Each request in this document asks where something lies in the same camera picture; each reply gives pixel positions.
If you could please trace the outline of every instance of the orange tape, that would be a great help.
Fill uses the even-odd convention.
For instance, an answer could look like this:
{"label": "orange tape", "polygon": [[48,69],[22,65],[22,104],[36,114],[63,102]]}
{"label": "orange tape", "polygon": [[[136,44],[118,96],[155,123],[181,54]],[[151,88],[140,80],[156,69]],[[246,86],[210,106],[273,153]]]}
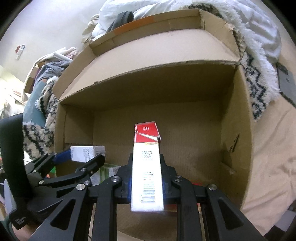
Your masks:
{"label": "orange tape", "polygon": [[124,25],[114,29],[113,32],[117,36],[117,35],[127,32],[127,31],[130,31],[135,28],[139,28],[141,26],[151,24],[151,23],[154,23],[153,16],[148,16],[148,17],[141,18],[136,21],[132,21],[130,23],[124,24]]}

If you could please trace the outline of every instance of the red cigarette pack lid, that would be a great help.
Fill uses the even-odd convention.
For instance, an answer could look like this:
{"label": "red cigarette pack lid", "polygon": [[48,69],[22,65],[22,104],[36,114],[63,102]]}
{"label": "red cigarette pack lid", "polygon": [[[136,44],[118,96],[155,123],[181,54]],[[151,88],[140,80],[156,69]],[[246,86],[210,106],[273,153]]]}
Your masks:
{"label": "red cigarette pack lid", "polygon": [[135,124],[134,143],[159,142],[160,135],[155,121]]}

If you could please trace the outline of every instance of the red and white cigarette pack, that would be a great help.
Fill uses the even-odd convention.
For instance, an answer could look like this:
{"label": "red and white cigarette pack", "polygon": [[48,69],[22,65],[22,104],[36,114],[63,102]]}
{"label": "red and white cigarette pack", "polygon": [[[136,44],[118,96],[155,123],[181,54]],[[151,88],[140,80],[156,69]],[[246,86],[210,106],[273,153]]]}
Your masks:
{"label": "red and white cigarette pack", "polygon": [[131,211],[163,211],[163,185],[156,123],[135,124]]}

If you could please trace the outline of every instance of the metal screw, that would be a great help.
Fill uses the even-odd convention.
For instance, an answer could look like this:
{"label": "metal screw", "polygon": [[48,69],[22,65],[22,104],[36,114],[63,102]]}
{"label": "metal screw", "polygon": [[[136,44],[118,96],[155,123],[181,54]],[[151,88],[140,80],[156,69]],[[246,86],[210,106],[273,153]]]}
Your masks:
{"label": "metal screw", "polygon": [[76,189],[77,189],[78,191],[82,191],[84,188],[85,188],[85,185],[84,185],[83,183],[80,183],[80,184],[78,184],[78,185],[76,186]]}
{"label": "metal screw", "polygon": [[119,176],[113,176],[111,177],[111,181],[113,182],[118,182],[120,180],[120,177]]}
{"label": "metal screw", "polygon": [[216,190],[217,190],[217,186],[216,186],[215,184],[210,184],[210,185],[208,186],[208,188],[209,188],[210,190],[212,190],[212,191],[216,191]]}
{"label": "metal screw", "polygon": [[84,185],[85,185],[85,186],[89,186],[90,184],[91,184],[91,182],[88,181],[88,180],[84,182]]}
{"label": "metal screw", "polygon": [[183,180],[183,177],[181,177],[181,176],[175,176],[175,177],[174,177],[174,180],[175,180],[176,182],[180,182],[180,181]]}

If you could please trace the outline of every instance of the person's skin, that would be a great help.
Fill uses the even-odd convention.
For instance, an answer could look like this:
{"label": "person's skin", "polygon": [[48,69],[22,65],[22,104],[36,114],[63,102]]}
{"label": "person's skin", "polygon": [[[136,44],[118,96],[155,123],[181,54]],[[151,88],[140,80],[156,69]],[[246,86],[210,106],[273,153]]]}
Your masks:
{"label": "person's skin", "polygon": [[27,241],[37,228],[38,225],[33,223],[27,224],[19,230],[12,226],[12,230],[15,233],[16,237],[19,239],[19,241]]}

